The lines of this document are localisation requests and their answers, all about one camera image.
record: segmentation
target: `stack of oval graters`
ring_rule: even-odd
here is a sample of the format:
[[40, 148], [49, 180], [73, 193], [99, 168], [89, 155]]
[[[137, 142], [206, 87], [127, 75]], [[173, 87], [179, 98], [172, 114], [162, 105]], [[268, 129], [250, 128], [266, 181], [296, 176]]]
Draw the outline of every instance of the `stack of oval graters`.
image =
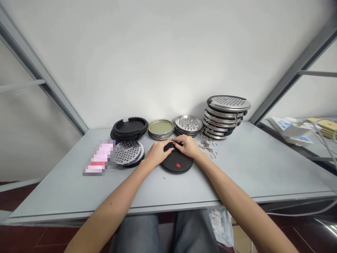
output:
[[110, 137], [116, 142], [137, 140], [146, 133], [147, 128], [148, 122], [143, 118], [133, 117], [126, 122], [121, 119], [113, 125]]
[[250, 108], [250, 102], [241, 97], [216, 95], [208, 98], [202, 133], [216, 140], [226, 139]]
[[156, 141], [166, 140], [172, 133], [173, 123], [166, 119], [155, 120], [148, 126], [148, 135]]
[[132, 168], [144, 159], [143, 145], [138, 141], [122, 141], [116, 145], [116, 164], [125, 168]]
[[203, 129], [203, 123], [196, 117], [181, 115], [174, 120], [174, 134], [196, 137]]

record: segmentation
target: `hand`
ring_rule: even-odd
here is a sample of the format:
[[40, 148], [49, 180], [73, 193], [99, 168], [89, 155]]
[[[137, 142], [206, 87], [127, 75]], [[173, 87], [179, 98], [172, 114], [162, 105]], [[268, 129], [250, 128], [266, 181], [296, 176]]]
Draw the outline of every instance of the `hand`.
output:
[[[172, 140], [175, 141], [173, 142], [173, 145], [176, 147], [176, 149], [193, 159], [203, 153], [191, 136], [180, 135], [176, 138], [173, 138]], [[178, 143], [176, 143], [176, 141], [183, 142], [184, 145], [180, 146]]]
[[154, 169], [158, 164], [165, 160], [165, 158], [174, 150], [168, 149], [164, 152], [164, 147], [170, 142], [170, 139], [161, 142], [155, 142], [147, 153], [144, 161]]

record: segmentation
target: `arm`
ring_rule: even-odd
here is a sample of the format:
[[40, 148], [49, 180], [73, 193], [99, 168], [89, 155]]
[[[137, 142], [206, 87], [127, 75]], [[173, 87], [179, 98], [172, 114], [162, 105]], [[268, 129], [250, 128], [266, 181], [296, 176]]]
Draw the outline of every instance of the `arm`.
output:
[[198, 148], [192, 137], [181, 135], [172, 140], [184, 143], [183, 146], [176, 143], [174, 145], [203, 168], [222, 203], [259, 252], [298, 252], [259, 205]]
[[146, 177], [172, 152], [164, 152], [164, 146], [170, 140], [155, 142], [146, 158], [135, 171], [113, 191], [83, 224], [69, 242], [65, 253], [100, 252], [123, 221], [131, 203]]

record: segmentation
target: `pink package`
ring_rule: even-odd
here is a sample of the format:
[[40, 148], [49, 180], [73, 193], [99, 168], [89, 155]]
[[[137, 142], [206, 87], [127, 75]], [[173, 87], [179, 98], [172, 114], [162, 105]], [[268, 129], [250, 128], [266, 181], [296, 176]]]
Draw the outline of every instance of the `pink package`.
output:
[[102, 173], [108, 166], [108, 162], [113, 154], [114, 140], [102, 141], [98, 150], [91, 157], [89, 164], [85, 167], [85, 173]]

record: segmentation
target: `jeans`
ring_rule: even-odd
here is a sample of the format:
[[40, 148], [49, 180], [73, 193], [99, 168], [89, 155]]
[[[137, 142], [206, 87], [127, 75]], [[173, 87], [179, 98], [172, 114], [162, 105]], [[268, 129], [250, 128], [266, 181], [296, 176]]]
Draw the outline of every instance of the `jeans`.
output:
[[[206, 209], [178, 212], [174, 253], [219, 253]], [[155, 214], [127, 216], [116, 241], [116, 253], [160, 253], [159, 224]]]

